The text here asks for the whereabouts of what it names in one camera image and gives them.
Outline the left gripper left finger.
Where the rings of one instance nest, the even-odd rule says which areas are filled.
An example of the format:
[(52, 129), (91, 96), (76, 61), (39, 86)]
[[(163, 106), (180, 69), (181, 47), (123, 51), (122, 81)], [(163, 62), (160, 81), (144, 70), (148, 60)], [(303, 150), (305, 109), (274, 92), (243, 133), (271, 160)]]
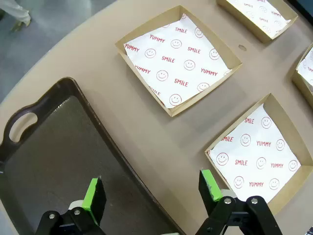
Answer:
[(37, 235), (103, 235), (100, 228), (106, 194), (100, 177), (93, 178), (83, 200), (72, 202), (64, 214), (46, 211), (35, 232)]

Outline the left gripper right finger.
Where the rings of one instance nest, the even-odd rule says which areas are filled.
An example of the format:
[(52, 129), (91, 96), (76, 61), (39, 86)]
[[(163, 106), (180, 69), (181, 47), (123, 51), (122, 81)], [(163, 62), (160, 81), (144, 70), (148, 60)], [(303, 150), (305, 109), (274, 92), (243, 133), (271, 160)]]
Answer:
[(223, 235), (228, 227), (238, 227), (245, 235), (280, 235), (282, 232), (261, 196), (241, 201), (231, 189), (220, 189), (210, 170), (199, 174), (199, 192), (208, 218), (196, 234)]

